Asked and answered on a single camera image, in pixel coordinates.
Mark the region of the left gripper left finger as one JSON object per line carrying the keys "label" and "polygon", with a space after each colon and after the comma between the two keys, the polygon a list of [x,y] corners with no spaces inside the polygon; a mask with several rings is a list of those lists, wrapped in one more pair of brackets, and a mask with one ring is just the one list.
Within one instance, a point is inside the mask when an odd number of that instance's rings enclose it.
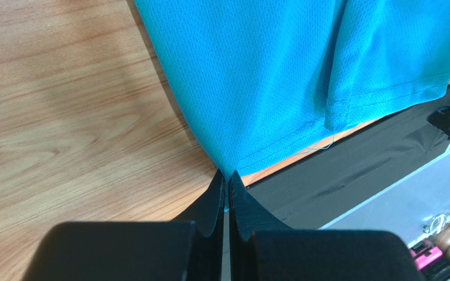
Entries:
{"label": "left gripper left finger", "polygon": [[64,222],[42,239],[25,280],[220,280],[225,179],[165,222]]}

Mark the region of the teal t shirt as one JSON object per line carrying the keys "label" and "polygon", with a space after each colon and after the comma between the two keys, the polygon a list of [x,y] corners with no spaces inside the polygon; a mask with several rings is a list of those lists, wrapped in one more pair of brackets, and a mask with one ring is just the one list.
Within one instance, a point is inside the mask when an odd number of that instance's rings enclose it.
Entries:
{"label": "teal t shirt", "polygon": [[439,99],[450,1],[137,1],[176,101],[226,177]]}

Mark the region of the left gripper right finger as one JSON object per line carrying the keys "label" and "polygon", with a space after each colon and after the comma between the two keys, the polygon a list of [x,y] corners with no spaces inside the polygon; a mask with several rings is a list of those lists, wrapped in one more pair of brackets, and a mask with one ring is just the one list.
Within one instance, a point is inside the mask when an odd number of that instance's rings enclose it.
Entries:
{"label": "left gripper right finger", "polygon": [[229,181],[232,280],[423,280],[386,231],[293,229],[266,210],[238,173]]}

